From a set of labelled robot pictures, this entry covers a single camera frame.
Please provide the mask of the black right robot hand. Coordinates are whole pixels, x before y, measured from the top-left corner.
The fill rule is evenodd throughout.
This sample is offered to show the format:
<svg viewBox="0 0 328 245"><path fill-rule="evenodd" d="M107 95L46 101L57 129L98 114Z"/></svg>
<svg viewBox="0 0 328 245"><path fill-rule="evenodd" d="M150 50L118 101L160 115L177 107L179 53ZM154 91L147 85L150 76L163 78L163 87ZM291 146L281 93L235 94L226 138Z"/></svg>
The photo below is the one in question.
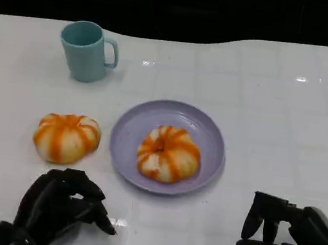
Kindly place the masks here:
<svg viewBox="0 0 328 245"><path fill-rule="evenodd" d="M256 192L236 245L328 245L328 217L319 208Z"/></svg>

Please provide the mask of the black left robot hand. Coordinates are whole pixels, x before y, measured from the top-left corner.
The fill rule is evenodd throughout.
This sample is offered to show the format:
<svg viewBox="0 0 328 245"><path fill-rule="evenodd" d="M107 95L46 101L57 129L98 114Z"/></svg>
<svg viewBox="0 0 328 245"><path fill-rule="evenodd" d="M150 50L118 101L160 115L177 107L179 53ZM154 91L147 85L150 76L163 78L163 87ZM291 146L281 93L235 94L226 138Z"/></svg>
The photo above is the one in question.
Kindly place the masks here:
<svg viewBox="0 0 328 245"><path fill-rule="evenodd" d="M13 222L14 244L49 245L81 223L94 223L106 234L116 235L104 199L84 171L50 170L37 178L20 202Z"/></svg>

